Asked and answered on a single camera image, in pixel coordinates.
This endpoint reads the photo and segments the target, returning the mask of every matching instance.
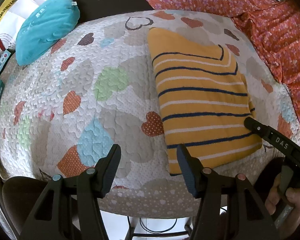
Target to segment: orange polka dot heart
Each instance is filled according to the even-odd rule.
[[[75,111],[81,103],[81,97],[70,91],[63,100],[63,115]]]
[[[161,117],[156,112],[148,112],[146,119],[147,121],[141,125],[145,135],[154,137],[164,133]]]

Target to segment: yellow label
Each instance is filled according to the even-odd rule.
[[[16,2],[17,0],[5,0],[0,6],[0,21],[5,15],[5,13],[9,10],[9,8]]]

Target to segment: white bag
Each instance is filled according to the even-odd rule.
[[[16,48],[17,34],[25,21],[39,5],[34,0],[18,0],[0,21],[0,54]]]

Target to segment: navy stripe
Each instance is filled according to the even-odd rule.
[[[195,117],[195,116],[234,116],[234,117],[245,117],[251,115],[251,113],[246,114],[233,114],[233,113],[213,113],[213,112],[195,112],[195,113],[184,113],[184,114],[170,114],[162,118],[162,122],[172,119],[172,118],[182,118],[182,117]]]
[[[208,144],[213,144],[213,143],[228,142],[228,141],[243,139],[243,138],[251,136],[252,134],[253,134],[253,132],[250,132],[247,134],[242,134],[242,135],[232,136],[232,137],[227,137],[227,138],[219,138],[219,139],[213,139],[213,140],[208,140],[208,141],[191,142],[191,143],[183,143],[183,144],[186,147],[208,145]],[[178,144],[167,145],[168,149],[175,149],[177,147],[178,147]]]
[[[197,88],[197,87],[180,87],[180,88],[168,88],[166,90],[163,90],[158,94],[158,97],[169,93],[169,92],[174,92],[174,91],[205,91],[205,92],[216,92],[216,93],[223,93],[223,94],[229,94],[229,95],[234,95],[234,96],[240,96],[240,97],[247,97],[247,93],[236,93],[232,91],[227,91],[227,90],[222,90],[222,89],[217,89],[217,88]]]
[[[218,76],[227,76],[227,75],[233,75],[235,76],[237,74],[237,65],[235,67],[235,71],[234,72],[212,72],[212,71],[208,71],[202,68],[196,68],[196,67],[184,67],[184,66],[179,66],[179,67],[168,67],[165,68],[163,70],[160,70],[156,75],[155,78],[157,78],[157,76],[163,72],[169,71],[169,70],[176,70],[176,69],[188,69],[188,70],[197,70],[197,71],[203,71],[205,73],[209,73],[209,74],[213,74],[213,75],[218,75]]]
[[[192,56],[192,57],[200,57],[200,58],[209,58],[209,59],[214,59],[214,60],[223,60],[223,57],[224,57],[224,50],[223,50],[223,47],[221,45],[218,45],[221,50],[222,50],[222,54],[221,54],[221,57],[220,58],[214,58],[214,57],[205,57],[205,56],[200,56],[200,55],[194,55],[194,54],[185,54],[185,53],[181,53],[181,52],[163,52],[163,53],[160,53],[158,54],[157,56],[155,56],[152,60],[152,66],[153,66],[153,62],[155,59],[157,59],[158,57],[162,56],[162,55],[170,55],[170,54],[179,54],[179,55],[184,55],[184,56]]]

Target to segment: plastic bag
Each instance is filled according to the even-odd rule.
[[[17,0],[5,0],[2,5],[0,6],[0,21],[4,17],[4,15],[7,13],[9,8],[15,3]]]
[[[0,54],[16,48],[17,34],[25,21],[39,5],[34,0],[18,0],[5,12],[0,21]]]

